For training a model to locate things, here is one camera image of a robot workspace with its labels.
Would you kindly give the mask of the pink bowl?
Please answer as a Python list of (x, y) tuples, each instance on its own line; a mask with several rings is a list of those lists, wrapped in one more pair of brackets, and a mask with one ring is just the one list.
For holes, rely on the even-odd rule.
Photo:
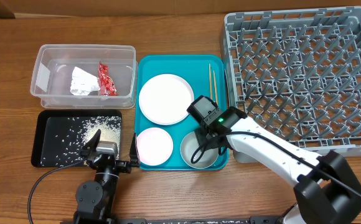
[(148, 128), (136, 139), (140, 161), (148, 166), (158, 166), (170, 158), (174, 143), (171, 135), (161, 128)]

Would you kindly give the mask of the red snack wrapper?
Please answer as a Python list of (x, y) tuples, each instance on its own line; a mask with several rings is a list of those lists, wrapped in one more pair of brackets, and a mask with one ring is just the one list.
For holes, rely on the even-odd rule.
[(99, 63), (98, 66), (98, 84), (100, 86), (100, 95), (117, 96), (117, 90), (113, 79), (108, 75), (108, 66)]

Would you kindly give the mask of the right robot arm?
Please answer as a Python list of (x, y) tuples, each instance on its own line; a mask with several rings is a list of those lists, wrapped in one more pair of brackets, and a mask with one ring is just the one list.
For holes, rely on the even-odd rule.
[(282, 177), (296, 198), (279, 223), (352, 223), (361, 212), (361, 184), (346, 159), (301, 149), (263, 129), (239, 109), (190, 106), (205, 141), (201, 152), (225, 147), (246, 154)]

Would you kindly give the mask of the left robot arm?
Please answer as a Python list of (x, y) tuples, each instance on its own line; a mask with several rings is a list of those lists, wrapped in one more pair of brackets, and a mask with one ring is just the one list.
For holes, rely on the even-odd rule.
[(121, 223), (112, 214), (116, 187), (120, 173), (131, 173), (132, 168), (139, 167), (136, 135), (129, 150), (129, 161), (117, 159), (118, 147), (115, 142), (102, 141), (98, 130), (81, 150), (81, 156), (87, 165), (96, 171), (93, 180), (86, 181), (77, 189), (75, 198), (77, 209), (73, 215), (73, 223)]

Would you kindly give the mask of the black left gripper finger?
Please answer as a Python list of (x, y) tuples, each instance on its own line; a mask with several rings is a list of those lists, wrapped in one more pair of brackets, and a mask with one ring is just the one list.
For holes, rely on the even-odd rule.
[(134, 133), (131, 147), (129, 150), (130, 164), (132, 167), (140, 167), (140, 158), (137, 147), (137, 135)]
[(96, 150), (98, 143), (100, 142), (101, 130), (98, 129), (93, 137), (82, 147), (81, 152), (92, 152)]

